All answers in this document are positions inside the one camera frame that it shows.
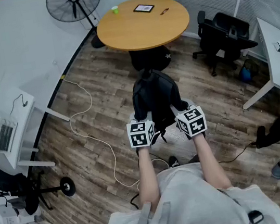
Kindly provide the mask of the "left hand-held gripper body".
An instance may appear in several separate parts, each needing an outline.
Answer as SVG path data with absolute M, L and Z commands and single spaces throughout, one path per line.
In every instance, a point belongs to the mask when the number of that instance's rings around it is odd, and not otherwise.
M 152 112 L 148 111 L 146 118 L 137 120 L 135 112 L 129 116 L 129 123 L 126 125 L 128 138 L 131 148 L 136 150 L 138 155 L 139 149 L 149 147 L 153 143 L 155 136 L 155 126 L 152 120 Z

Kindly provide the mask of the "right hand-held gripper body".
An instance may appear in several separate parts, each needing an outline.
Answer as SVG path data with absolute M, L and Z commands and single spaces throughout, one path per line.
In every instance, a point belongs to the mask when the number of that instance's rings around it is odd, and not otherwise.
M 179 130 L 190 138 L 206 131 L 207 122 L 201 107 L 186 98 L 182 100 L 182 104 L 185 105 L 186 108 L 181 110 L 178 110 L 172 104 L 170 105 Z

